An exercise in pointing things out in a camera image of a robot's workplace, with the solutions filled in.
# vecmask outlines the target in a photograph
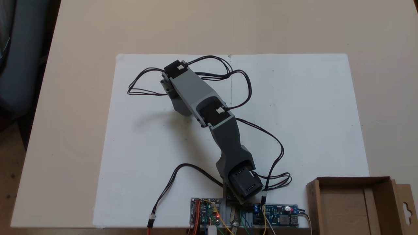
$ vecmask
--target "gray chair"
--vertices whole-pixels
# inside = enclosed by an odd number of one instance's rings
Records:
[[[0,23],[0,111],[9,119],[26,114],[31,107],[48,3],[49,0],[0,0],[0,13],[6,16],[0,15],[5,22]]]

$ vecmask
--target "green wire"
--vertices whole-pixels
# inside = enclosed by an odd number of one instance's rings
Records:
[[[250,235],[250,233],[248,232],[247,228],[245,227],[245,223],[242,222],[242,211],[240,211],[240,216],[241,216],[241,225],[244,227],[244,229],[247,232],[247,234]]]
[[[206,202],[206,205],[207,205],[207,209],[209,209],[209,203],[208,202]],[[210,214],[210,220],[212,221],[212,212],[211,211],[209,211],[209,214]],[[218,225],[216,224],[216,222],[214,223],[214,225],[216,226],[216,228],[219,230],[219,232],[222,234],[222,235],[225,235],[223,232],[222,232],[222,230],[218,227]]]
[[[218,225],[216,225],[216,223],[215,223],[215,226],[216,226],[216,228],[219,230],[219,232],[220,232],[222,235],[225,235],[225,234],[221,231],[221,229],[218,227]]]

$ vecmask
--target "yellow wire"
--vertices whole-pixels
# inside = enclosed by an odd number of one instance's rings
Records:
[[[229,228],[227,227],[227,225],[225,224],[225,222],[223,221],[223,219],[221,218],[221,214],[218,212],[218,209],[216,208],[216,205],[208,200],[204,200],[205,202],[210,202],[213,205],[213,210],[219,215],[219,219],[221,220],[222,224],[224,224],[225,228],[227,228],[227,230],[232,234],[235,235],[231,230],[229,230]]]
[[[263,215],[264,215],[264,233],[263,233],[263,235],[265,235],[265,232],[267,230],[267,218],[265,217],[265,205],[263,205]]]

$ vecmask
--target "blue wire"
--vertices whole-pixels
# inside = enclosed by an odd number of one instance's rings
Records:
[[[208,233],[206,232],[206,220],[208,219],[208,210],[209,210],[209,208],[206,207],[205,224],[204,224],[204,227],[203,227],[203,229],[205,230],[205,235],[208,235]]]
[[[251,228],[250,223],[247,221],[247,219],[244,216],[242,216],[242,213],[241,213],[241,217],[244,218],[245,222],[247,223],[248,227],[250,228],[251,234],[254,235],[254,233],[252,232],[252,228]]]

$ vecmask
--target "white paper sheet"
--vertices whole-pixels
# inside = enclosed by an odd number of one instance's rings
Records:
[[[146,67],[163,68],[194,55],[117,57],[112,99],[97,188],[93,224],[98,227],[146,227],[156,199],[181,163],[200,166],[220,180],[215,163],[220,150],[210,131],[193,117],[173,110],[168,97],[129,96],[128,85]],[[278,137],[285,156],[274,174],[290,172],[290,186],[269,192],[268,203],[308,208],[305,185],[318,176],[369,176],[348,59],[345,54],[222,56],[250,76],[253,94],[235,116]],[[208,59],[195,72],[224,74]],[[163,92],[159,72],[137,85]],[[239,74],[208,82],[228,104],[247,96]],[[279,154],[268,135],[239,123],[241,142],[254,157],[256,172],[267,175]],[[182,168],[157,208],[154,227],[188,227],[191,197],[222,197],[222,188],[191,168]],[[301,227],[307,223],[301,219]]]

